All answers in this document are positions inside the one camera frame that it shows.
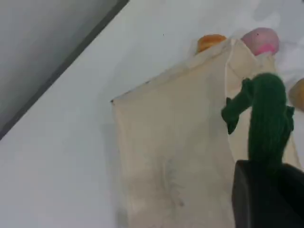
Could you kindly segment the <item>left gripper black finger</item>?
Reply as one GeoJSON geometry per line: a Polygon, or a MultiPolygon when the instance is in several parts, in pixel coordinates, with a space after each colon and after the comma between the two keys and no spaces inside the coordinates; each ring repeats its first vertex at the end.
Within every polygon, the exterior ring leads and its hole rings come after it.
{"type": "Polygon", "coordinates": [[[236,162],[232,207],[237,228],[287,228],[291,210],[276,187],[256,164],[236,162]]]}
{"type": "Polygon", "coordinates": [[[290,213],[276,224],[277,228],[304,226],[304,172],[284,163],[278,172],[277,188],[289,205],[290,213]]]}

